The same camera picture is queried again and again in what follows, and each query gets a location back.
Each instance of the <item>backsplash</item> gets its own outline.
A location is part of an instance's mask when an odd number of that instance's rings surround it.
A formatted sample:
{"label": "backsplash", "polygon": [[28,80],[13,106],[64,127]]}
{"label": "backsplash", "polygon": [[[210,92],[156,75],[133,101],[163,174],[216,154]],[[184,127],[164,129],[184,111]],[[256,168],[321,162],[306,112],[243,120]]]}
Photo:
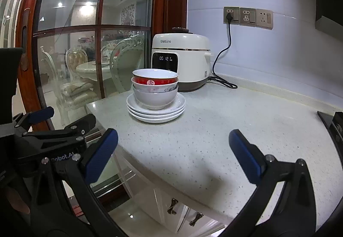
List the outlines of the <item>backsplash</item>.
{"label": "backsplash", "polygon": [[224,6],[272,10],[274,28],[231,25],[232,45],[218,60],[217,74],[343,108],[343,42],[315,29],[316,0],[188,0],[187,27],[210,39],[212,62],[229,42]]}

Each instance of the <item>screw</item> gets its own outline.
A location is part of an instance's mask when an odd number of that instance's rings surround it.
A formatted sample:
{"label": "screw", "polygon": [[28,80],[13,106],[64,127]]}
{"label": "screw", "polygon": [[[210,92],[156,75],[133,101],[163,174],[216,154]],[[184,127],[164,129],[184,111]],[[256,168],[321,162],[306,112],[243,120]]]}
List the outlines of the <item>screw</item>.
{"label": "screw", "polygon": [[300,164],[301,166],[304,166],[306,163],[303,159],[298,159],[298,164]]}
{"label": "screw", "polygon": [[41,163],[42,164],[47,164],[49,162],[49,158],[47,158],[47,157],[45,157],[45,158],[42,158],[42,160],[41,160]]}
{"label": "screw", "polygon": [[273,155],[268,154],[265,156],[265,159],[271,163],[275,160],[275,157]]}
{"label": "screw", "polygon": [[80,155],[80,154],[74,154],[74,155],[71,157],[71,159],[77,162],[79,159],[81,159],[81,155]]}

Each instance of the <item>cooker lid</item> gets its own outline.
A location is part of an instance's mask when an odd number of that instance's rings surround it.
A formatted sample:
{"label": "cooker lid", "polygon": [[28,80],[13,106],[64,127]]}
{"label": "cooker lid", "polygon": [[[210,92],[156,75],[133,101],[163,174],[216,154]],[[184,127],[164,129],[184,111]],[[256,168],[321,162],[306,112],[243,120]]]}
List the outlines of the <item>cooker lid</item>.
{"label": "cooker lid", "polygon": [[205,36],[189,33],[188,29],[173,28],[173,33],[155,35],[152,48],[208,51],[210,50],[210,41]]}

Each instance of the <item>electrical outlet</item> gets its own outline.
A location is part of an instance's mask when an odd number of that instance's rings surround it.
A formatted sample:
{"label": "electrical outlet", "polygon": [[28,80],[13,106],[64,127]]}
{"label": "electrical outlet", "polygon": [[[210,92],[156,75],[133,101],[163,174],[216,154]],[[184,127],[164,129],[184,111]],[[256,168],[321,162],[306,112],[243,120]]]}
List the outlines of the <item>electrical outlet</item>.
{"label": "electrical outlet", "polygon": [[256,26],[256,10],[252,8],[239,8],[239,24]]}
{"label": "electrical outlet", "polygon": [[239,24],[239,7],[224,7],[224,23],[229,23],[226,16],[231,14],[231,24]]}
{"label": "electrical outlet", "polygon": [[273,28],[273,12],[266,9],[256,9],[256,25],[264,28]]}

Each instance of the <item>bowl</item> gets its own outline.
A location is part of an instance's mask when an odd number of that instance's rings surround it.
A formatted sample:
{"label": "bowl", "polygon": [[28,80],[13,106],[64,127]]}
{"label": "bowl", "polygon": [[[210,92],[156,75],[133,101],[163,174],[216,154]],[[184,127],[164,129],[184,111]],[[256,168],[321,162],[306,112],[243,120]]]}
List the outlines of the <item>bowl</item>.
{"label": "bowl", "polygon": [[159,110],[170,104],[177,95],[177,89],[164,93],[146,93],[133,86],[133,93],[136,100],[143,103],[147,108]]}
{"label": "bowl", "polygon": [[145,85],[166,85],[178,81],[178,74],[173,71],[156,68],[142,68],[132,72],[133,81]]}
{"label": "bowl", "polygon": [[170,92],[174,90],[177,87],[178,82],[174,82],[171,84],[164,84],[164,85],[145,85],[145,84],[139,84],[136,83],[133,78],[131,78],[131,81],[133,83],[133,86],[142,92],[146,93],[164,93],[164,92]]}

